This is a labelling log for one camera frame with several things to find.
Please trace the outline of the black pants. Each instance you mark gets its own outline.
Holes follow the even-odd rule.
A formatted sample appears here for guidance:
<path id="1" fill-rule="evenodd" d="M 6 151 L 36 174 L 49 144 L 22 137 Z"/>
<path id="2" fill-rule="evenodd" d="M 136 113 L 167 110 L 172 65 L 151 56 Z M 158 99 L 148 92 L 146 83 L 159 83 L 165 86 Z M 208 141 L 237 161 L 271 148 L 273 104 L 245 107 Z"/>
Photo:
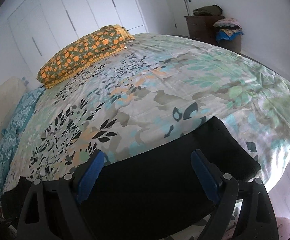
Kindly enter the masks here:
<path id="1" fill-rule="evenodd" d="M 200 150 L 222 173 L 248 181 L 261 165 L 211 118 L 178 139 L 104 166 L 87 200 L 79 205 L 90 239 L 159 239 L 177 233 L 212 212 L 210 201 L 192 168 L 191 154 Z M 3 194 L 5 215 L 17 221 L 32 184 L 20 178 Z"/>

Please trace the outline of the white wardrobe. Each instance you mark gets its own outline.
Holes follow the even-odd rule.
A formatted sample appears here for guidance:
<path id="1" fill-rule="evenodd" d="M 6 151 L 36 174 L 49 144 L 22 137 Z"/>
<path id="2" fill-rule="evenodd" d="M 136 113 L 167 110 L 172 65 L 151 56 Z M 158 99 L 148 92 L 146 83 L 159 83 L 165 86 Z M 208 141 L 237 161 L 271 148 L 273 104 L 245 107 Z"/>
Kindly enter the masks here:
<path id="1" fill-rule="evenodd" d="M 56 52 L 105 25 L 147 31 L 137 0 L 16 0 L 8 18 L 18 50 L 33 74 Z"/>

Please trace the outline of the teal floral pillow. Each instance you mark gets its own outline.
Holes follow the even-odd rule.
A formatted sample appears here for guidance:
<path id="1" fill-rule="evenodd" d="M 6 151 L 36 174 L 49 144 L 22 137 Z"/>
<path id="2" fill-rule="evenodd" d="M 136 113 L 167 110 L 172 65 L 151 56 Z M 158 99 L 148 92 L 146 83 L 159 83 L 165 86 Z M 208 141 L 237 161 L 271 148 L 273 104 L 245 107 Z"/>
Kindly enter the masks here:
<path id="1" fill-rule="evenodd" d="M 10 132 L 20 134 L 24 131 L 33 113 L 35 112 L 36 103 L 44 91 L 45 88 L 40 87 L 31 90 L 22 96 L 7 128 L 1 130 L 3 136 Z"/>
<path id="2" fill-rule="evenodd" d="M 0 198 L 18 143 L 18 136 L 15 132 L 6 132 L 0 141 Z"/>

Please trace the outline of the white door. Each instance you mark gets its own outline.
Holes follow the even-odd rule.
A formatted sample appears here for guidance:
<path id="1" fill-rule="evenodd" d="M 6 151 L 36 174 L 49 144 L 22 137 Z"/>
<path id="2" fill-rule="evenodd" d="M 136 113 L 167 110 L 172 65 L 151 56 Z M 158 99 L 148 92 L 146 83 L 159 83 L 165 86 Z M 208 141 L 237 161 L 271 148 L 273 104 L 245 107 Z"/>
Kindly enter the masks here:
<path id="1" fill-rule="evenodd" d="M 189 37 L 185 16 L 191 15 L 189 3 L 191 0 L 167 0 L 170 11 L 174 17 L 176 33 L 179 36 Z"/>

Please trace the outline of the olive folded cloth on dresser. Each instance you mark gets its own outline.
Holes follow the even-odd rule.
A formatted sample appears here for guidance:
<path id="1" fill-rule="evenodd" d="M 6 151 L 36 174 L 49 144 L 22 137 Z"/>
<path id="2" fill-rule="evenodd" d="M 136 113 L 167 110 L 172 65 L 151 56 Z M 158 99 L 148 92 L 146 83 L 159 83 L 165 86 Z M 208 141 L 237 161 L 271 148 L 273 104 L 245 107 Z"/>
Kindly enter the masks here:
<path id="1" fill-rule="evenodd" d="M 200 7 L 193 10 L 194 16 L 221 16 L 222 15 L 222 8 L 218 5 L 209 5 L 205 7 Z"/>

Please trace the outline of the orange floral folded quilt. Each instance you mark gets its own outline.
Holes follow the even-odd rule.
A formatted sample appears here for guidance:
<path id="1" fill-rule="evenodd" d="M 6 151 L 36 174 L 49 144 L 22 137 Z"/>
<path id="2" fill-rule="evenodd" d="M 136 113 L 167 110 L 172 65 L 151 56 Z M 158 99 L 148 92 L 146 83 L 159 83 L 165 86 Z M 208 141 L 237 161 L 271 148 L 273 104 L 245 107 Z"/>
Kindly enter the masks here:
<path id="1" fill-rule="evenodd" d="M 54 54 L 39 70 L 37 80 L 45 88 L 52 88 L 95 62 L 123 50 L 134 39 L 118 24 L 103 26 Z"/>

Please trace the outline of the dark wooden dresser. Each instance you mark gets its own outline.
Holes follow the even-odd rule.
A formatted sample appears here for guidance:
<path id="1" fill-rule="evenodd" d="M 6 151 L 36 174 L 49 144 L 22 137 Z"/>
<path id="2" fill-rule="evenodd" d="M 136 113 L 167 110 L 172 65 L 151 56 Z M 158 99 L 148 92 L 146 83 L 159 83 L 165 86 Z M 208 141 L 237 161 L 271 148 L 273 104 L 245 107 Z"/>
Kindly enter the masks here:
<path id="1" fill-rule="evenodd" d="M 214 23 L 224 18 L 224 16 L 185 16 L 189 38 L 217 45 Z"/>

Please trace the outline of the teal floral pillow far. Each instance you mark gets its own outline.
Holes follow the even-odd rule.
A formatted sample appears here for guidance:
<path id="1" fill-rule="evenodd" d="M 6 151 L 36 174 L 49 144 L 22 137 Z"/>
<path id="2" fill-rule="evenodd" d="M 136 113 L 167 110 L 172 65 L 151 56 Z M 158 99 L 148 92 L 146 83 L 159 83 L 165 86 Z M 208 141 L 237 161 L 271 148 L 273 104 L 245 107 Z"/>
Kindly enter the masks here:
<path id="1" fill-rule="evenodd" d="M 20 134 L 24 131 L 33 113 L 35 112 L 36 103 L 44 91 L 45 88 L 40 87 L 31 90 L 22 96 L 7 128 L 1 130 L 3 136 L 10 132 Z"/>

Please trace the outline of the floral bed sheet mattress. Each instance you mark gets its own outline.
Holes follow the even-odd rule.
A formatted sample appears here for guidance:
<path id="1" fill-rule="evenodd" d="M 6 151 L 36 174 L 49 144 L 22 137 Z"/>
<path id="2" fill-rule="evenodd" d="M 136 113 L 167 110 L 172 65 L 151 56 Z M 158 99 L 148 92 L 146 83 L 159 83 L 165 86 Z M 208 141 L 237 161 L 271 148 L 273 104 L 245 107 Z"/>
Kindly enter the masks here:
<path id="1" fill-rule="evenodd" d="M 268 189 L 290 161 L 290 82 L 269 68 L 207 43 L 137 34 L 125 48 L 47 88 L 6 177 L 52 180 L 86 161 L 106 165 L 222 120 L 261 165 Z"/>

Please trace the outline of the beige padded headboard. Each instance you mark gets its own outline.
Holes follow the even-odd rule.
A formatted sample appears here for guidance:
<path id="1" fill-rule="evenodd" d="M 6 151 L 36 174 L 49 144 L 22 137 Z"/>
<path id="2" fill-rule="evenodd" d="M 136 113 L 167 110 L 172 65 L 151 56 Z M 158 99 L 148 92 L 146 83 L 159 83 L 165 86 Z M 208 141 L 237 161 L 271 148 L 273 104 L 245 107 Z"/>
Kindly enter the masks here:
<path id="1" fill-rule="evenodd" d="M 1 130 L 9 124 L 19 100 L 26 92 L 22 80 L 11 77 L 0 86 L 0 140 Z"/>

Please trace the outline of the teal floral pillow near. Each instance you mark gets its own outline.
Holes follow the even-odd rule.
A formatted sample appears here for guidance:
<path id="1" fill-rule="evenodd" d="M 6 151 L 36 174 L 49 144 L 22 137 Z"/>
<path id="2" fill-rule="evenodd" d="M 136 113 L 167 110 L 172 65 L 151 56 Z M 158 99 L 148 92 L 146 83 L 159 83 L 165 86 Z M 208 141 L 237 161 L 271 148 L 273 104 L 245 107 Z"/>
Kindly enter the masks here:
<path id="1" fill-rule="evenodd" d="M 0 198 L 18 143 L 18 136 L 15 132 L 6 132 L 0 141 Z"/>

